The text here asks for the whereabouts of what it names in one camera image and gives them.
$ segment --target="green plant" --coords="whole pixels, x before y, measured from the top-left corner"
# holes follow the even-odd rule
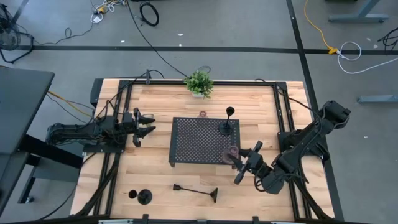
[[[202,93],[210,99],[210,93],[213,91],[213,81],[210,80],[207,72],[197,70],[190,77],[184,79],[187,89],[194,94]]]

